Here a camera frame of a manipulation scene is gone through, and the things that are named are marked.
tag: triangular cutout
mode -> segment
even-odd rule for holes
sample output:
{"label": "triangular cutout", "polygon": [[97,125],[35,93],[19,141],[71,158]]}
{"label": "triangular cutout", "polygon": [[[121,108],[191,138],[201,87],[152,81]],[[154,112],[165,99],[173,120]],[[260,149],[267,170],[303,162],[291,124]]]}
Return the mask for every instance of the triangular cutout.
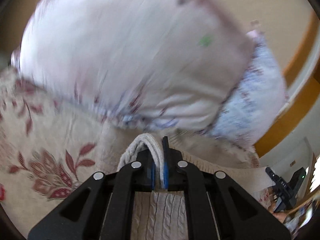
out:
{"label": "triangular cutout", "polygon": [[255,208],[251,206],[233,187],[229,188],[229,192],[241,220],[247,220],[257,215],[258,212]]}
{"label": "triangular cutout", "polygon": [[82,191],[66,208],[61,211],[60,214],[73,222],[77,222],[89,194],[89,188]]}

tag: pillowcase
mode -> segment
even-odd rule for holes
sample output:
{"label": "pillowcase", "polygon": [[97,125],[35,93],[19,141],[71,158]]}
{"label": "pillowcase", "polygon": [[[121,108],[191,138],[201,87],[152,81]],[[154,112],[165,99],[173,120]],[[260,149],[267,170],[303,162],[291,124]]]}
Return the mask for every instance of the pillowcase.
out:
{"label": "pillowcase", "polygon": [[253,48],[214,0],[41,0],[12,62],[118,126],[198,131]]}
{"label": "pillowcase", "polygon": [[270,128],[287,100],[285,80],[264,36],[248,33],[255,42],[250,67],[224,103],[216,122],[199,131],[225,138],[248,149]]}

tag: floral bedspread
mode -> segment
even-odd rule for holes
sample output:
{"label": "floral bedspread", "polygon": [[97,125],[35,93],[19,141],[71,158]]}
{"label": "floral bedspread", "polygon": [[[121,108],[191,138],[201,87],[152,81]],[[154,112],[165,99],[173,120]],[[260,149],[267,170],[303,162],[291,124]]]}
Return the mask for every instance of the floral bedspread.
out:
{"label": "floral bedspread", "polygon": [[[95,171],[116,171],[121,154],[138,130],[122,130],[108,120],[79,106],[48,95],[41,88],[18,78],[14,68],[0,73],[0,183],[5,188],[1,203],[17,229],[27,236],[30,229]],[[178,145],[177,134],[168,134]],[[259,165],[257,155],[235,146],[207,148],[199,138],[188,139],[189,152],[207,152],[207,160],[225,161],[236,167]],[[268,194],[257,193],[264,205]]]}

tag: silver screw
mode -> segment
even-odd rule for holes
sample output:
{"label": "silver screw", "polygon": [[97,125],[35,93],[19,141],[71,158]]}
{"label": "silver screw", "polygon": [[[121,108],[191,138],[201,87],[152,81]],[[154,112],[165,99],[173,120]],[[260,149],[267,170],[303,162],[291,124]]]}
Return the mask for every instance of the silver screw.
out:
{"label": "silver screw", "polygon": [[103,176],[104,176],[103,173],[100,172],[100,171],[98,171],[98,172],[96,172],[96,173],[93,175],[93,178],[94,178],[95,180],[99,180],[99,179],[102,179]]}
{"label": "silver screw", "polygon": [[180,168],[185,168],[188,166],[188,163],[186,161],[178,161],[178,166]]}
{"label": "silver screw", "polygon": [[134,169],[140,168],[141,162],[133,162],[133,163],[131,163],[131,167]]}
{"label": "silver screw", "polygon": [[216,172],[216,177],[218,179],[224,179],[226,177],[226,174],[223,171],[217,171]]}

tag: red object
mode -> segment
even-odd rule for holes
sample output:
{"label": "red object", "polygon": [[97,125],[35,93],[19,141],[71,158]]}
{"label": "red object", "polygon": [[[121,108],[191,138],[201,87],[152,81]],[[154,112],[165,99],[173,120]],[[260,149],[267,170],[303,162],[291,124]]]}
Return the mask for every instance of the red object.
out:
{"label": "red object", "polygon": [[2,184],[0,184],[0,201],[4,201],[4,199],[5,199],[4,186]]}

